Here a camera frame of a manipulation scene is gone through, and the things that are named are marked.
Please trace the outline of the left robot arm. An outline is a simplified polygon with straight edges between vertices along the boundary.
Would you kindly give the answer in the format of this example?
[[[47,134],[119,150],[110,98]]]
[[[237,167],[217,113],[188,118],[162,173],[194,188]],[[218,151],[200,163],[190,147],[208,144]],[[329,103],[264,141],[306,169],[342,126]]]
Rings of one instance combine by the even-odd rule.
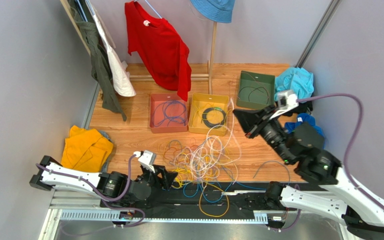
[[[84,172],[63,167],[51,156],[45,155],[36,164],[38,173],[34,174],[29,184],[31,187],[50,191],[68,190],[99,197],[101,201],[114,203],[120,207],[146,202],[153,195],[163,190],[169,190],[178,172],[168,171],[165,166],[155,164],[156,154],[145,150],[136,151],[129,158],[131,164],[137,159],[142,174],[135,180],[131,179],[132,171],[127,173]]]

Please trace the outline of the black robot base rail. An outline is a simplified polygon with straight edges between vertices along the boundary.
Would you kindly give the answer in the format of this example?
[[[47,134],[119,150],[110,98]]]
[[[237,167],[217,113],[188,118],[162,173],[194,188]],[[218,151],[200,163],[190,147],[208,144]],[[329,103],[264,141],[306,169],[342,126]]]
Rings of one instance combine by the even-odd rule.
[[[308,183],[299,184],[296,187],[281,184],[315,196],[333,197],[333,194]],[[292,213],[298,211],[315,214],[297,208],[268,206],[264,201],[264,195],[269,185],[270,182],[253,182],[250,186],[241,184],[236,187],[225,182],[204,190],[200,184],[187,183],[181,189],[162,190],[145,202],[137,202],[127,207],[118,206],[113,202],[104,202],[99,197],[82,192],[56,190],[50,207],[71,210],[73,218],[85,220],[101,218],[107,214],[109,220],[116,222],[120,222],[122,216],[128,213],[132,214],[135,221],[261,222],[264,224],[282,223]]]

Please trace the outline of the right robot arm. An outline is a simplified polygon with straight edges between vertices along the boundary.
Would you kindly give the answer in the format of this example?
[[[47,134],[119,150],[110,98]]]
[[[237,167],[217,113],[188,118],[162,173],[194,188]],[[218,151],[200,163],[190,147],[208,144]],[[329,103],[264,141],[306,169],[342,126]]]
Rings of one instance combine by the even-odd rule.
[[[274,105],[235,109],[233,115],[247,138],[262,137],[286,165],[295,165],[295,174],[333,194],[325,198],[272,181],[264,194],[268,206],[308,211],[336,221],[361,239],[384,240],[384,199],[364,194],[364,188],[348,178],[341,161],[323,149],[324,138],[312,125],[303,122],[287,131]]]

